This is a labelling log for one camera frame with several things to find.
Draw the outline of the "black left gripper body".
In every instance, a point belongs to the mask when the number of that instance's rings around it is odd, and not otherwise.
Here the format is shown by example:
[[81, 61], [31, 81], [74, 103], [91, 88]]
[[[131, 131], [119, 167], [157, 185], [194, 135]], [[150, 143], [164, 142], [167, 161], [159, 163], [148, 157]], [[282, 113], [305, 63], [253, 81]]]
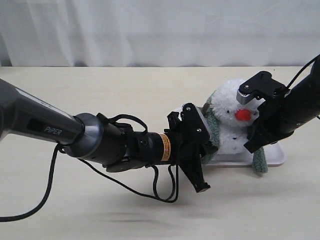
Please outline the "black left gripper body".
[[167, 134], [172, 137], [172, 146], [176, 147], [173, 156], [178, 164], [182, 161], [200, 160], [202, 166], [204, 157], [210, 153], [210, 139], [205, 144], [197, 143], [183, 122], [181, 113], [182, 111], [172, 111], [167, 116]]

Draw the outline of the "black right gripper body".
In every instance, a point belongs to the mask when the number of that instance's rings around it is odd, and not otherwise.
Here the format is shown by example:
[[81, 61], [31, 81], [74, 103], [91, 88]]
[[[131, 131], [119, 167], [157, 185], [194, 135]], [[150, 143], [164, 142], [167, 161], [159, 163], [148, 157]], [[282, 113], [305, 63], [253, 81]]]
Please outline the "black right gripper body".
[[300, 100], [297, 97], [264, 100], [258, 106], [258, 118], [249, 127], [249, 135], [270, 136], [270, 144], [274, 144], [290, 137], [299, 124]]

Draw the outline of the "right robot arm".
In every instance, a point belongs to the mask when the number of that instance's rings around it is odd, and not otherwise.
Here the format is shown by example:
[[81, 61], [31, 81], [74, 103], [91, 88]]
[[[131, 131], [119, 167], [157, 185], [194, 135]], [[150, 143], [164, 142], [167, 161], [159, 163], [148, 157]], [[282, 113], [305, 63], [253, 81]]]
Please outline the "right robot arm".
[[309, 74], [298, 84], [284, 85], [268, 71], [260, 71], [242, 83], [236, 100], [245, 105], [253, 99], [263, 103], [249, 127], [245, 148], [254, 153], [290, 137], [294, 131], [320, 115], [320, 57], [310, 60]]

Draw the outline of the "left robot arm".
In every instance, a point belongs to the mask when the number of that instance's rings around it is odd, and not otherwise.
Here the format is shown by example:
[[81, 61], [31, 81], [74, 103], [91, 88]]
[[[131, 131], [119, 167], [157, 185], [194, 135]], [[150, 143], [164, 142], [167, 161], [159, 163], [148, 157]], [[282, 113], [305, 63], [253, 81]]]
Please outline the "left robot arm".
[[118, 173], [156, 165], [177, 165], [196, 192], [210, 188], [205, 182], [201, 157], [211, 137], [198, 107], [183, 105], [168, 117], [162, 133], [134, 131], [125, 123], [137, 117], [119, 114], [70, 115], [26, 91], [0, 82], [0, 135], [15, 134], [60, 144], [67, 155], [101, 164], [107, 172]]

